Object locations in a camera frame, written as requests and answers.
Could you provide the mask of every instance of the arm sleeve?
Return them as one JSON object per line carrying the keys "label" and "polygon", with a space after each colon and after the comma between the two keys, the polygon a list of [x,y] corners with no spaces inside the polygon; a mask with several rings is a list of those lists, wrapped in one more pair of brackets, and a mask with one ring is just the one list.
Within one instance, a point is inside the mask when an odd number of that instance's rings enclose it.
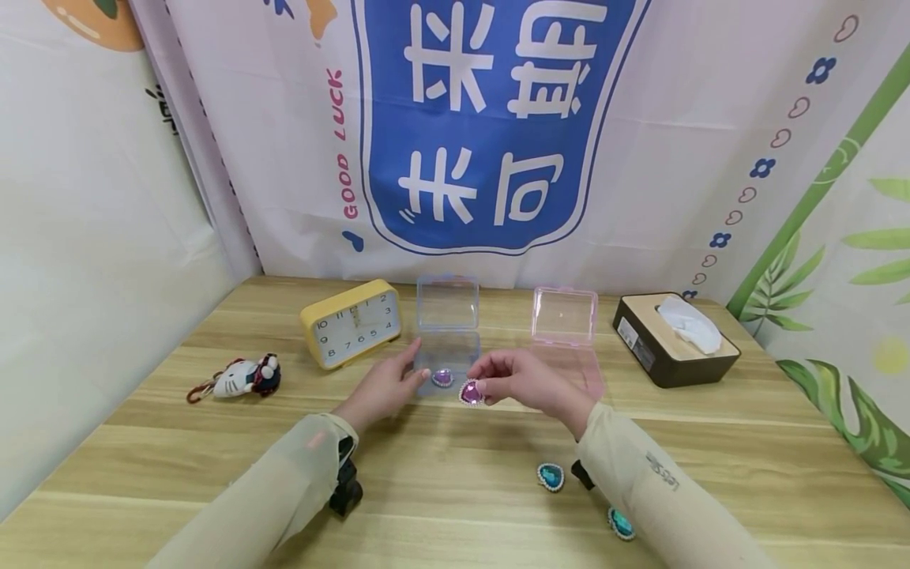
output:
{"label": "arm sleeve", "polygon": [[607,500],[673,569],[776,567],[720,503],[611,407],[591,410],[578,454]]}
{"label": "arm sleeve", "polygon": [[309,415],[175,535],[148,567],[259,567],[335,492],[339,442],[358,437],[335,415]]}

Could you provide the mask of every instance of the wooden table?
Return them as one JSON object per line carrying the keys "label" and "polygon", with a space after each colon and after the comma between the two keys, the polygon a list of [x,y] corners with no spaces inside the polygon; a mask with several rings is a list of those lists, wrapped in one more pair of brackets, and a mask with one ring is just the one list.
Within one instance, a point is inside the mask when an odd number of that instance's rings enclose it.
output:
{"label": "wooden table", "polygon": [[[252,279],[235,290],[103,425],[0,526],[4,567],[143,565],[303,415],[332,409],[371,363],[333,373],[304,347],[298,312],[350,283]],[[399,287],[414,333],[414,289]],[[743,351],[715,385],[654,387],[611,328],[602,298],[596,349],[605,400],[630,414],[743,522],[782,567],[907,567],[910,514],[720,306],[698,302]],[[529,339],[531,293],[484,290],[485,350]],[[273,397],[205,400],[187,390],[238,356],[277,352]],[[598,493],[570,478],[537,485],[539,462],[573,461],[555,421],[506,401],[419,401],[363,437],[366,496],[344,522],[324,511],[272,566],[651,567],[642,540],[624,544]]]}

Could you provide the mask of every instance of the cat plush keychain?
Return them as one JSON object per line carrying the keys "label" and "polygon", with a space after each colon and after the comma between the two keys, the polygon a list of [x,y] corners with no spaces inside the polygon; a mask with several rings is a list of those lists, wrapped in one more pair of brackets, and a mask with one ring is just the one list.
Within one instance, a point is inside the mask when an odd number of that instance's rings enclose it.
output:
{"label": "cat plush keychain", "polygon": [[187,393],[187,403],[199,403],[208,395],[214,395],[218,399],[247,393],[268,397],[278,390],[280,383],[281,366],[278,365],[277,354],[267,353],[259,361],[239,358],[213,375],[210,381],[191,389]]}

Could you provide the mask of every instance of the tissue box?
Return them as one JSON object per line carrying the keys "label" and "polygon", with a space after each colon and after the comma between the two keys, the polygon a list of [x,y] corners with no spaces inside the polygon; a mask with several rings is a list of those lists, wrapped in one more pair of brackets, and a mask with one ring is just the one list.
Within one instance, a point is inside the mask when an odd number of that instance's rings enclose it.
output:
{"label": "tissue box", "polygon": [[620,298],[613,328],[658,387],[720,381],[740,357],[739,349],[723,336],[721,348],[709,356],[677,336],[657,311],[669,296],[679,295],[662,292]]}

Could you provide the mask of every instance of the white tissue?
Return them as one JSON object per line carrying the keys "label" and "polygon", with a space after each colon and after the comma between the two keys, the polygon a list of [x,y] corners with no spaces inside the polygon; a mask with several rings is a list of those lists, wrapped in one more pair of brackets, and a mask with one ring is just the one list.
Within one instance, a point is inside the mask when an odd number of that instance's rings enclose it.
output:
{"label": "white tissue", "polygon": [[667,297],[657,308],[680,338],[711,355],[721,348],[721,331],[693,305],[679,297]]}

